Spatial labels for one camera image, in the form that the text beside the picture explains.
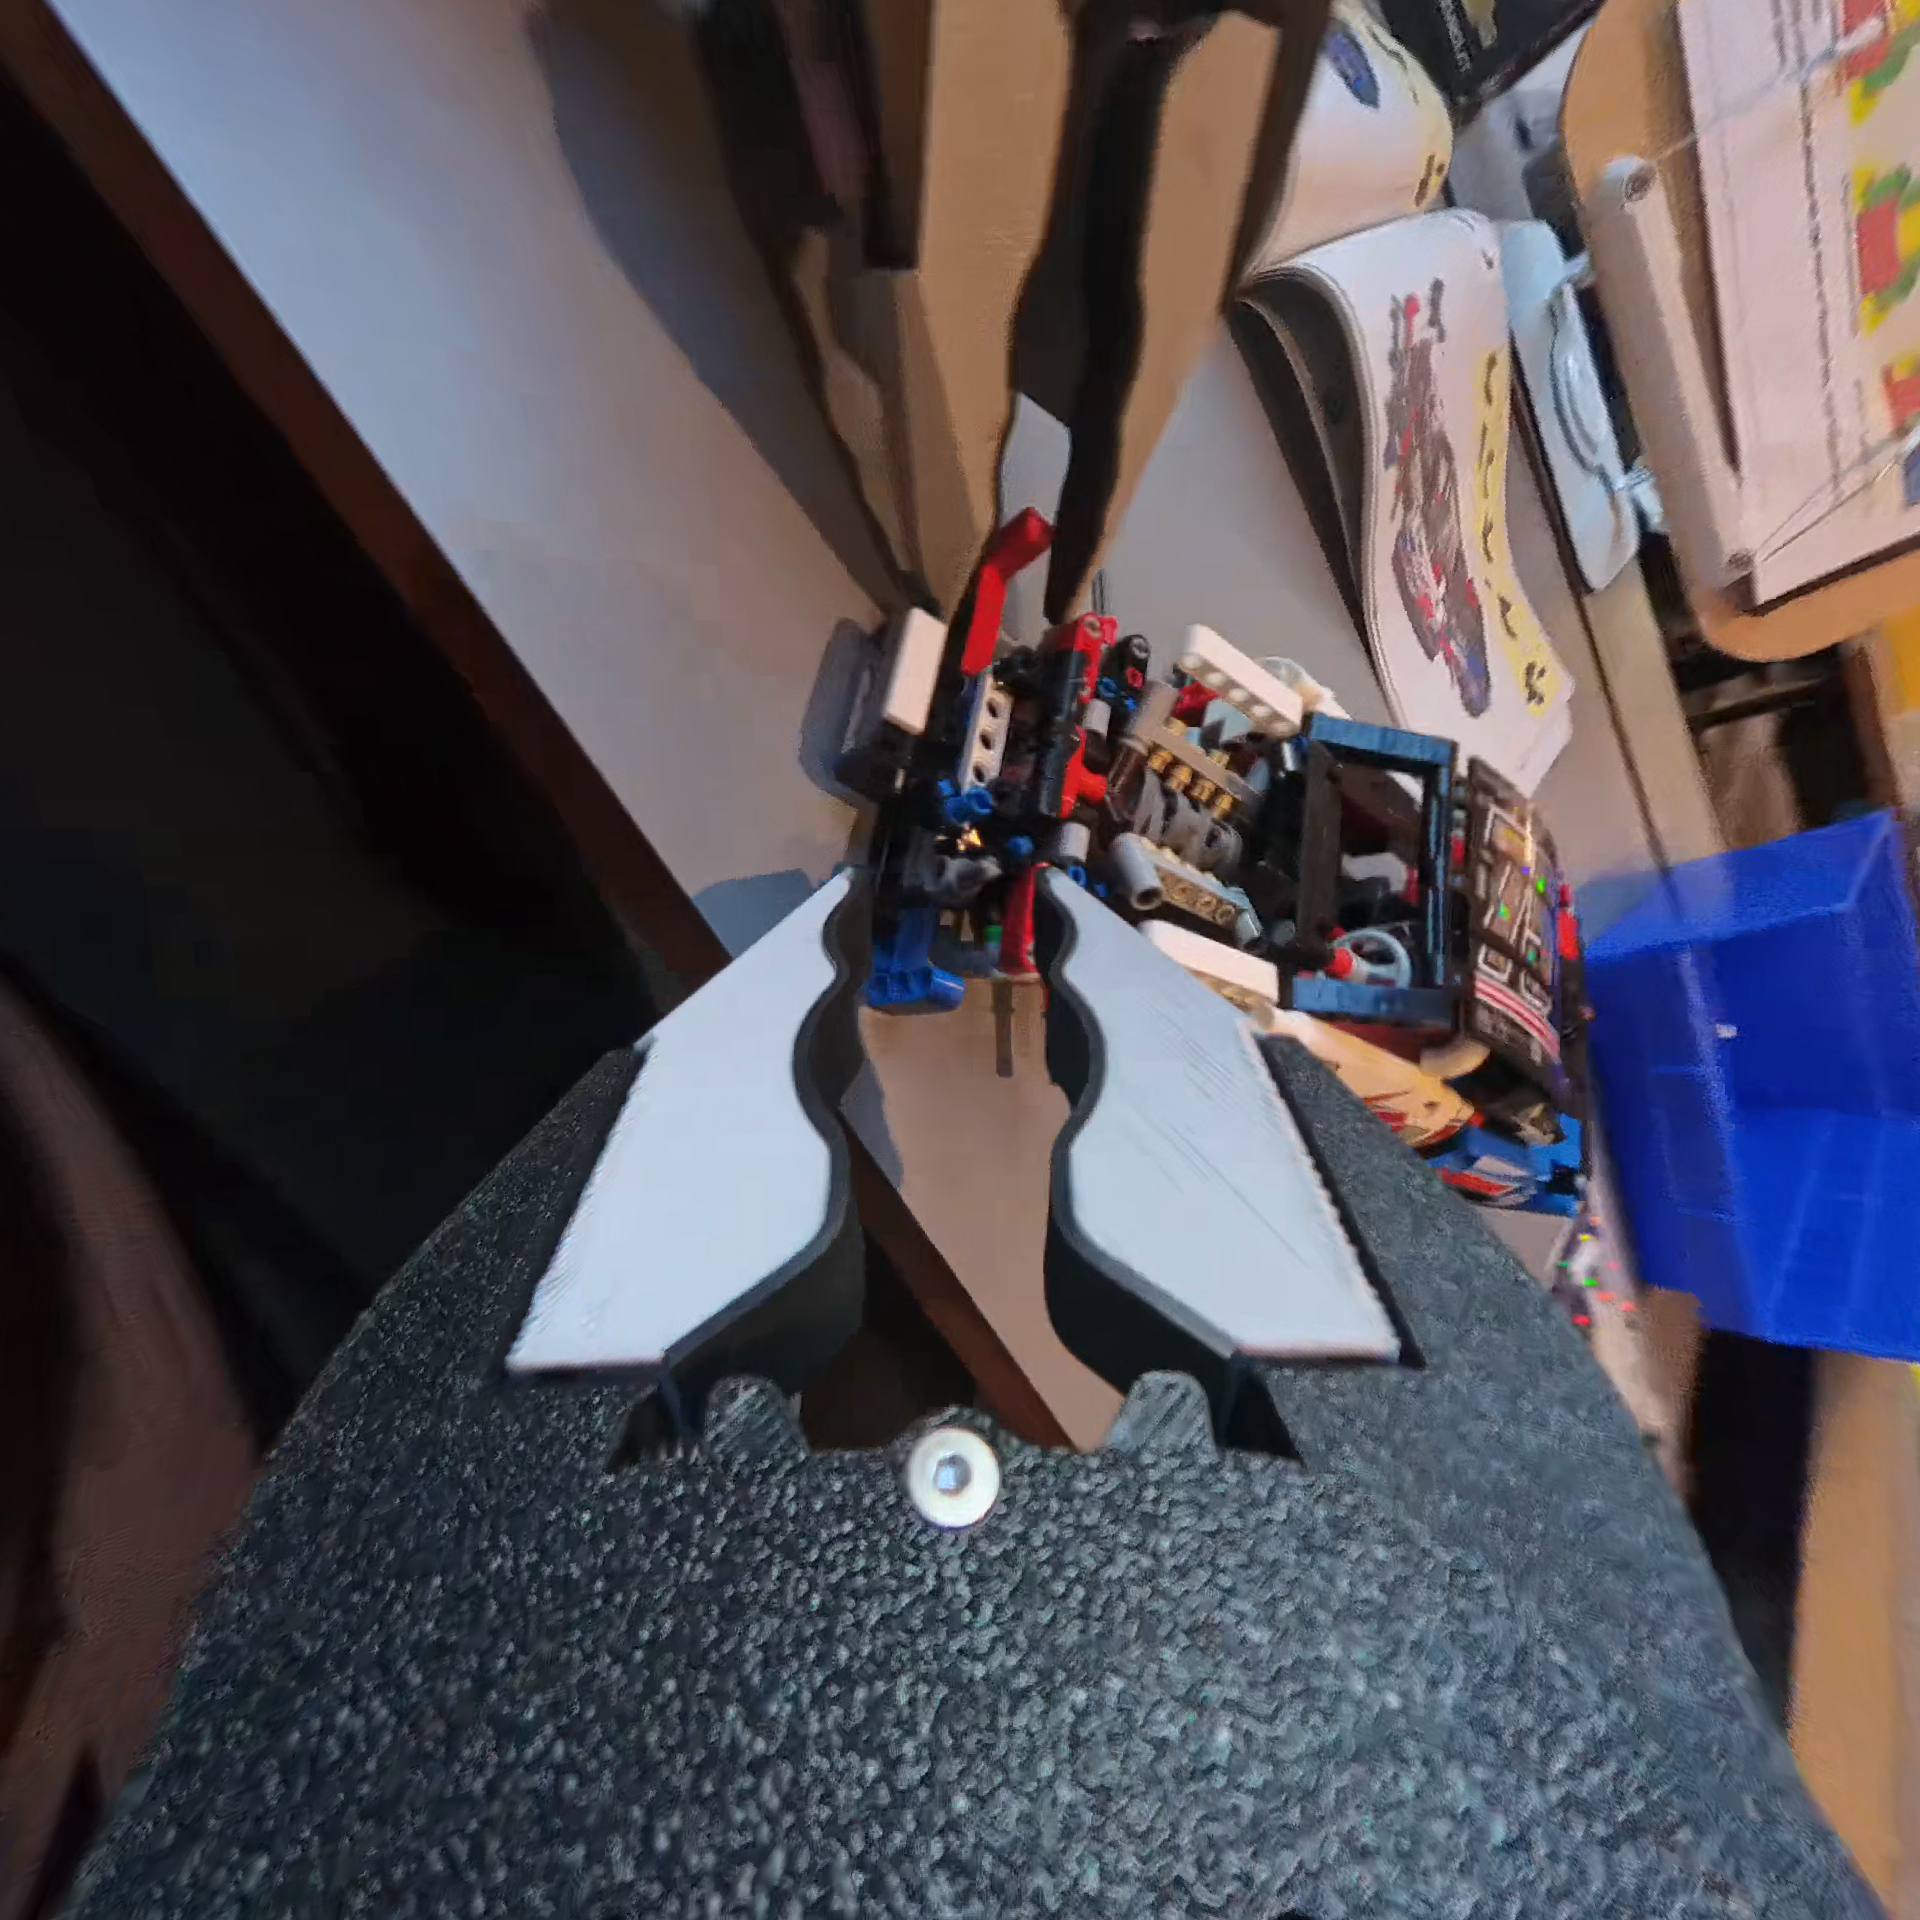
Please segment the white plastic object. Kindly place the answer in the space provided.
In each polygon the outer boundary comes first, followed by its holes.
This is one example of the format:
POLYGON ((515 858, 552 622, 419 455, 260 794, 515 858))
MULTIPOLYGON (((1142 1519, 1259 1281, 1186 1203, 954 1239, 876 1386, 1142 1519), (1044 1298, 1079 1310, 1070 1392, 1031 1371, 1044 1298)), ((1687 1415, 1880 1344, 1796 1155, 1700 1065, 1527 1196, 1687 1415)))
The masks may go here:
POLYGON ((1534 436, 1583 593, 1608 587, 1663 530, 1663 508, 1600 318, 1562 108, 1573 50, 1535 64, 1474 126, 1500 231, 1509 329, 1534 436))

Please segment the person's black pants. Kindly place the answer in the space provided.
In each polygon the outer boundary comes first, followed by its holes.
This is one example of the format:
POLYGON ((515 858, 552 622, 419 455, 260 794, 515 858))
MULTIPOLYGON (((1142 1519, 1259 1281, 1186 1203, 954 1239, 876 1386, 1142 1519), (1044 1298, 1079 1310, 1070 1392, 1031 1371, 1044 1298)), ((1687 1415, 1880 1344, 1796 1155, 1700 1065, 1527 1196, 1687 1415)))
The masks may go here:
POLYGON ((11 80, 2 161, 5 983, 155 1187, 267 1449, 656 983, 11 80))

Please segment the toy brick race car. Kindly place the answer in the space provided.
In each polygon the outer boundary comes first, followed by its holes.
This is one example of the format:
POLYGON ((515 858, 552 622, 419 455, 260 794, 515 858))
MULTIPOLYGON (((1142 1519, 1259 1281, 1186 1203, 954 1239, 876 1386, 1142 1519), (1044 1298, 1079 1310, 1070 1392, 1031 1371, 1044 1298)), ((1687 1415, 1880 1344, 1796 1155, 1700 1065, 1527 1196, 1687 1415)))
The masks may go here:
POLYGON ((1010 587, 1050 546, 1022 511, 955 631, 910 608, 871 644, 832 764, 876 808, 869 1003, 947 1012, 972 978, 1036 978, 1054 874, 1307 1047, 1463 1199, 1579 1218, 1589 1008, 1534 806, 1208 630, 1165 674, 1101 611, 1010 640, 1010 587))

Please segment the blue plastic bin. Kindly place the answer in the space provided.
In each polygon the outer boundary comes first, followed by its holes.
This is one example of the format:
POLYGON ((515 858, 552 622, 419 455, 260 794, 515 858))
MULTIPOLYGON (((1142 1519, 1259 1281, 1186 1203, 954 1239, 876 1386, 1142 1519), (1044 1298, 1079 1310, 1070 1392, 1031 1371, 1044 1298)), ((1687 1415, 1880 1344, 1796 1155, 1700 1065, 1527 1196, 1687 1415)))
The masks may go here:
POLYGON ((1574 896, 1639 1278, 1706 1329, 1917 1361, 1917 956, 1903 819, 1574 896))

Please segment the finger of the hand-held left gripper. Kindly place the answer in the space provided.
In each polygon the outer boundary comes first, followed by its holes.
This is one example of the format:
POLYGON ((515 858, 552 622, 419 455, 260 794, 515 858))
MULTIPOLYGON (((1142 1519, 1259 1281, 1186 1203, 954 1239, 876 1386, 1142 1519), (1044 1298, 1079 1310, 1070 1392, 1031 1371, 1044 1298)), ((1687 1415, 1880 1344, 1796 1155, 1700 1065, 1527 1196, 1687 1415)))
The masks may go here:
POLYGON ((1327 6, 1077 6, 1036 258, 1036 406, 1067 434, 1044 617, 1090 587, 1279 195, 1327 6))
POLYGON ((996 523, 1015 324, 1040 257, 1072 80, 1054 3, 890 7, 893 398, 918 572, 954 608, 996 523))

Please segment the person's brown shirt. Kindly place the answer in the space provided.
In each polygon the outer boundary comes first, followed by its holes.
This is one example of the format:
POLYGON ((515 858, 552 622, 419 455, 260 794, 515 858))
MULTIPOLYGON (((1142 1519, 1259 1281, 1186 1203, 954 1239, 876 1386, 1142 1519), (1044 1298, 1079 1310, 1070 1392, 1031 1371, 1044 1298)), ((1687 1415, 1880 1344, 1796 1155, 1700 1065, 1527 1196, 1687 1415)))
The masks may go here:
POLYGON ((2 1914, 141 1762, 256 1473, 202 1278, 54 1030, 2 1012, 2 1914))

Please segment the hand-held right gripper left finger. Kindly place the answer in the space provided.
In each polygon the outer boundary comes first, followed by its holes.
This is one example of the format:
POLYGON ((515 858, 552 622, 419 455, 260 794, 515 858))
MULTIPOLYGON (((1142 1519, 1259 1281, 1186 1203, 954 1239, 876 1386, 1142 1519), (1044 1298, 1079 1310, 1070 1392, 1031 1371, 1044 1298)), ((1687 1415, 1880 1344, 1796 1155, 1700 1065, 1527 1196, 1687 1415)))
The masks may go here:
POLYGON ((624 1383, 698 1420, 786 1398, 856 1332, 846 1098, 866 1052, 871 888, 838 870, 637 1047, 635 1076, 506 1354, 516 1383, 624 1383))

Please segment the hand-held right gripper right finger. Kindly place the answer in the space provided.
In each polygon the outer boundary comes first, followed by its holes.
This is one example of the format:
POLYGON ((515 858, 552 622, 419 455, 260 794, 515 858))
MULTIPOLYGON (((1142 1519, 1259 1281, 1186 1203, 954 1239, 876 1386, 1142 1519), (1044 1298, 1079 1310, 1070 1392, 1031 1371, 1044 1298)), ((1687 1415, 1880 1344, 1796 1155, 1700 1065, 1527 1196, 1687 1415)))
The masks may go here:
POLYGON ((1044 1305, 1067 1354, 1130 1394, 1198 1383, 1229 1420, 1266 1366, 1396 1366, 1376 1287, 1248 1016, 1061 871, 1040 874, 1046 1075, 1044 1305))

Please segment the black cardboard box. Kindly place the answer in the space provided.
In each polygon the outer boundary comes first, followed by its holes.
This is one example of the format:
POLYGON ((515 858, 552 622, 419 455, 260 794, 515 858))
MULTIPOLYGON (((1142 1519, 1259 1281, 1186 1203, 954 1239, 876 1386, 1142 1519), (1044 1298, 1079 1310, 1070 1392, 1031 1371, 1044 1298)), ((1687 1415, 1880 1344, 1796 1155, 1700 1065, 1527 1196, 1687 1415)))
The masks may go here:
POLYGON ((1459 123, 1581 32, 1602 3, 1381 3, 1459 123))

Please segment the open instruction booklet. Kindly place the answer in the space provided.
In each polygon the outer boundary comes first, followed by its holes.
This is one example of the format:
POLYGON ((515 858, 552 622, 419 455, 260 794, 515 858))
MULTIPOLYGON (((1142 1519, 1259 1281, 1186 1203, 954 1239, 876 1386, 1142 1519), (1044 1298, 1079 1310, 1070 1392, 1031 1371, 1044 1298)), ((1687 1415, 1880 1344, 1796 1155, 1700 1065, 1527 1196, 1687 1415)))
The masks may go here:
POLYGON ((1414 56, 1332 6, 1231 323, 1396 726, 1531 798, 1574 687, 1511 551, 1503 230, 1451 152, 1414 56))

